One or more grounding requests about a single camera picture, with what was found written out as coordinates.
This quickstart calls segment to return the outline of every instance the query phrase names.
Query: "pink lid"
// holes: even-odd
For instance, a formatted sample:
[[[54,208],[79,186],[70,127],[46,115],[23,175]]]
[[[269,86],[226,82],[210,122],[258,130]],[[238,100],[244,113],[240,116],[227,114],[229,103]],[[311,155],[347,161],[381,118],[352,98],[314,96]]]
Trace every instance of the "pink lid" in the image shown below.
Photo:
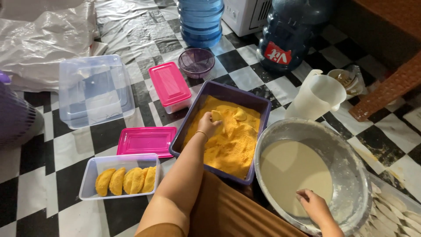
[[[137,127],[121,131],[117,155],[156,153],[159,158],[172,157],[168,148],[176,127]]]
[[[192,97],[183,75],[174,62],[151,67],[149,75],[162,106],[167,107]]]

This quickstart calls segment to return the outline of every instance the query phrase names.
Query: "purple plastic tray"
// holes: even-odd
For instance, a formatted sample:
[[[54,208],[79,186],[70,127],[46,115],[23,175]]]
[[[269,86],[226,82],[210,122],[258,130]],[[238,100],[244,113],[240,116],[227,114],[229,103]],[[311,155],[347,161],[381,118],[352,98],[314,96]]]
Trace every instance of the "purple plastic tray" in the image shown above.
[[[238,88],[220,84],[214,81],[206,81],[202,88],[197,94],[195,102],[190,107],[189,112],[187,113],[186,117],[184,118],[183,124],[179,128],[175,138],[171,142],[170,145],[170,153],[173,156],[180,156],[181,148],[186,137],[187,131],[190,128],[190,124],[192,124],[193,119],[195,118],[196,114],[199,110],[203,107],[206,98],[208,95],[215,97],[216,99],[233,102],[238,105],[242,105],[246,108],[254,109],[260,113],[260,125],[259,125],[259,132],[257,134],[257,138],[260,137],[260,134],[266,128],[267,120],[269,118],[270,108],[272,107],[272,103],[262,97],[256,96],[250,92],[246,92],[240,90]],[[229,178],[236,182],[239,182],[244,185],[249,185],[253,181],[254,178],[254,161],[251,162],[250,169],[248,170],[247,176],[245,180],[239,179],[235,176],[227,174],[221,170],[215,169],[205,164],[205,170],[208,170],[220,177]]]

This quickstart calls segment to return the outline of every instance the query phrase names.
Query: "red label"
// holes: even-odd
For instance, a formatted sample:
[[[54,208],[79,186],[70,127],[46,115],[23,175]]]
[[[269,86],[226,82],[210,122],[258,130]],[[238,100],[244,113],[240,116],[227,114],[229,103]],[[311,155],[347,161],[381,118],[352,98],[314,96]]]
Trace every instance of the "red label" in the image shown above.
[[[276,63],[289,64],[291,61],[291,50],[285,52],[279,48],[274,42],[270,41],[264,56]]]

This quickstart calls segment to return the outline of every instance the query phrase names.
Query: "white plastic pitcher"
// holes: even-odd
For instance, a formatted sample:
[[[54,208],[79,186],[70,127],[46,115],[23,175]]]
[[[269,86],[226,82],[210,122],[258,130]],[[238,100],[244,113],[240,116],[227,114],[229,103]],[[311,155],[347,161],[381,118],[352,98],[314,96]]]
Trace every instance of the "white plastic pitcher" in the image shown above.
[[[285,112],[285,118],[316,120],[328,111],[337,111],[346,98],[345,88],[334,78],[311,70],[300,91]]]

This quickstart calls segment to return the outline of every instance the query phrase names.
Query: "gold bracelet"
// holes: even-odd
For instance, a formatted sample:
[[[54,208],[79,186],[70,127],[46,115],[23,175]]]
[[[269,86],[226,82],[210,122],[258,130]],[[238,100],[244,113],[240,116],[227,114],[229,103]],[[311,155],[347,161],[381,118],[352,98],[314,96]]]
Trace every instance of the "gold bracelet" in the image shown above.
[[[208,139],[208,141],[209,141],[209,137],[208,137],[208,135],[207,135],[204,131],[197,130],[197,131],[195,132],[195,135],[196,135],[196,133],[198,133],[198,132],[203,133],[203,134],[206,136],[206,138]]]

